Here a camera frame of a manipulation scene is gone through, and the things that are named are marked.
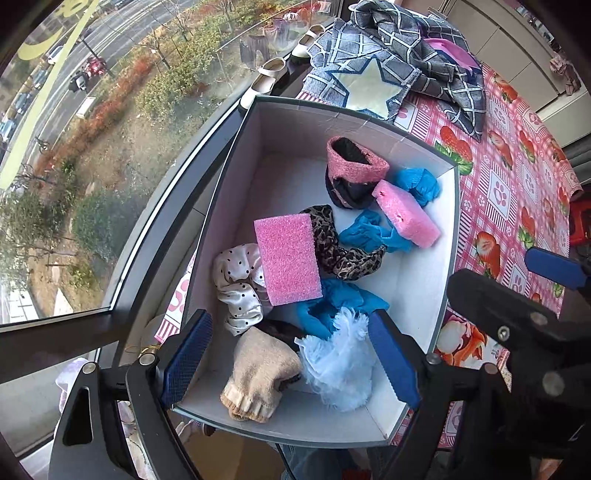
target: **beige knitted glove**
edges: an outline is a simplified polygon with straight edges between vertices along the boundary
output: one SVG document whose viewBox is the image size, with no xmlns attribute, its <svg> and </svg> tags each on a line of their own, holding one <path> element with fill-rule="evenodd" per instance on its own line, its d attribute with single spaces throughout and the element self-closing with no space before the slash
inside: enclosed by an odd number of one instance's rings
<svg viewBox="0 0 591 480">
<path fill-rule="evenodd" d="M 301 371 L 297 354 L 284 342 L 251 327 L 234 350 L 234 370 L 220 399 L 235 420 L 269 420 L 279 405 L 283 380 Z"/>
</svg>

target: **screw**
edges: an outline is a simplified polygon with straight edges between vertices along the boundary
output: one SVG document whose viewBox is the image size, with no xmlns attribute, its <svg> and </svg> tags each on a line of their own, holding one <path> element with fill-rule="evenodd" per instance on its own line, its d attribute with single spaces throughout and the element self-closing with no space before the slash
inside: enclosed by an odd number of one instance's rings
<svg viewBox="0 0 591 480">
<path fill-rule="evenodd" d="M 484 371 L 489 375 L 496 375 L 499 369 L 496 367 L 495 364 L 492 363 L 485 363 L 484 364 Z"/>
<path fill-rule="evenodd" d="M 499 327 L 499 329 L 497 330 L 496 334 L 499 337 L 499 340 L 501 342 L 506 342 L 509 339 L 509 327 L 503 325 L 501 327 Z"/>
<path fill-rule="evenodd" d="M 88 362 L 82 367 L 82 373 L 84 374 L 91 374 L 93 371 L 96 370 L 96 363 Z"/>
<path fill-rule="evenodd" d="M 540 312 L 532 312 L 530 314 L 531 321 L 534 322 L 536 325 L 543 327 L 548 323 L 548 319 L 542 315 Z"/>
<path fill-rule="evenodd" d="M 427 358 L 427 363 L 431 365 L 439 365 L 441 363 L 441 357 L 435 352 L 428 353 L 425 358 Z"/>
<path fill-rule="evenodd" d="M 542 387 L 550 397 L 558 397 L 564 391 L 564 380 L 558 372 L 546 372 L 542 377 Z"/>
<path fill-rule="evenodd" d="M 151 365 L 156 360 L 156 357 L 153 353 L 145 353 L 141 357 L 139 357 L 139 364 L 140 365 Z"/>
</svg>

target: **white star patch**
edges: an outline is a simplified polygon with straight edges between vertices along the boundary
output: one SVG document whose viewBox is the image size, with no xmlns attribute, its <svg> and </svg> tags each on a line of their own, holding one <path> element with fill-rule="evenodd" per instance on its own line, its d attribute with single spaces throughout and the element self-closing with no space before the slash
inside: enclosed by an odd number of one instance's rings
<svg viewBox="0 0 591 480">
<path fill-rule="evenodd" d="M 372 58 L 360 73 L 331 72 L 331 75 L 349 91 L 345 108 L 369 110 L 383 119 L 389 115 L 386 102 L 402 91 L 400 85 L 383 80 L 376 58 Z"/>
</svg>

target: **white polka dot fabric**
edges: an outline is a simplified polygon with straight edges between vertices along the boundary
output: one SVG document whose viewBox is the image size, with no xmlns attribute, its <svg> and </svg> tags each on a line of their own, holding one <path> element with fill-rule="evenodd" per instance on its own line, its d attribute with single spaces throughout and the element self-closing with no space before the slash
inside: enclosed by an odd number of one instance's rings
<svg viewBox="0 0 591 480">
<path fill-rule="evenodd" d="M 271 311 L 257 244 L 238 245 L 220 253 L 213 261 L 212 277 L 218 299 L 228 305 L 224 326 L 234 336 Z"/>
</svg>

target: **gray plaid fabric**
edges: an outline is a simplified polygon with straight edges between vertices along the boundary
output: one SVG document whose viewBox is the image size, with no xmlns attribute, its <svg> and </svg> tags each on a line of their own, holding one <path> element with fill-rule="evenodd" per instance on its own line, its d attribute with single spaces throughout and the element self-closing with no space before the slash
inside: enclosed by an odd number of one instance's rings
<svg viewBox="0 0 591 480">
<path fill-rule="evenodd" d="M 468 51 L 465 38 L 445 20 L 423 17 L 387 1 L 361 0 L 351 22 L 337 19 L 333 29 L 310 47 L 314 68 L 303 90 L 347 106 L 351 92 L 339 79 L 343 74 L 363 75 L 376 59 L 382 81 L 398 85 L 400 91 L 387 100 L 387 116 L 371 110 L 369 114 L 394 121 L 410 89 L 440 99 L 450 121 L 480 141 L 486 111 L 482 71 L 457 65 L 424 38 L 445 38 Z"/>
</svg>

